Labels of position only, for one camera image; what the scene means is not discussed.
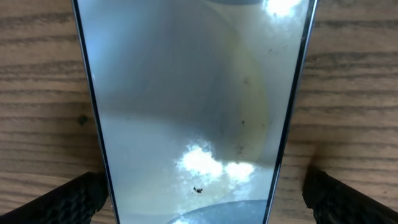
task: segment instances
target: phone screen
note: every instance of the phone screen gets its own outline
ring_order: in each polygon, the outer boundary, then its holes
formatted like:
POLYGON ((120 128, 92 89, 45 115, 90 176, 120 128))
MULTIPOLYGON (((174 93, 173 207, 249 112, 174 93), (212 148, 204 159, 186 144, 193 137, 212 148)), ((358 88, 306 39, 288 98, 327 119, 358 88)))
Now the phone screen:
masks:
POLYGON ((314 0, 75 0, 119 223, 262 223, 314 0))

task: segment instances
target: smartphone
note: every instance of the smartphone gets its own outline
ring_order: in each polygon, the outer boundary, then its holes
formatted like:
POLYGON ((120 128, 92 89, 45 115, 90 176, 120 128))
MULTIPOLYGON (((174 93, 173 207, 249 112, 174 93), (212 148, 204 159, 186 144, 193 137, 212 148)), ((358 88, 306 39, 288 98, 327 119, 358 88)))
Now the smartphone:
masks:
POLYGON ((267 223, 316 0, 73 0, 118 223, 267 223))

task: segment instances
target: wooden table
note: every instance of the wooden table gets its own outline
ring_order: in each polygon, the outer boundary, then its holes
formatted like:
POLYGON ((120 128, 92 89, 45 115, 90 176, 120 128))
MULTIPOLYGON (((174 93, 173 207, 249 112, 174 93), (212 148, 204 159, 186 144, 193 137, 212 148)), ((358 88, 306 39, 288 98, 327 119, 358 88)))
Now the wooden table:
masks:
MULTIPOLYGON (((300 191, 315 151, 398 210, 397 37, 395 0, 319 3, 271 223, 315 223, 300 191)), ((101 169, 70 2, 1 0, 0 213, 101 169)), ((110 203, 94 221, 114 223, 110 203)))

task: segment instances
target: black speck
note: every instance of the black speck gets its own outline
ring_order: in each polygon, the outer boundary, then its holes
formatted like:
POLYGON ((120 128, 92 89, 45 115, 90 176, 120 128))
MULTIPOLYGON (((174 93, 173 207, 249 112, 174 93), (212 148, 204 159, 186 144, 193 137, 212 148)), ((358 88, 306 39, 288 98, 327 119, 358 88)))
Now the black speck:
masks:
POLYGON ((244 78, 243 83, 250 86, 250 78, 249 77, 244 78))
POLYGON ((243 146, 238 146, 238 155, 241 155, 243 152, 244 147, 243 146))
POLYGON ((88 118, 86 115, 81 115, 80 117, 77 118, 77 122, 80 124, 80 126, 85 125, 85 123, 88 121, 88 118))
POLYGON ((193 187, 193 190, 200 194, 203 189, 197 189, 196 187, 193 187))

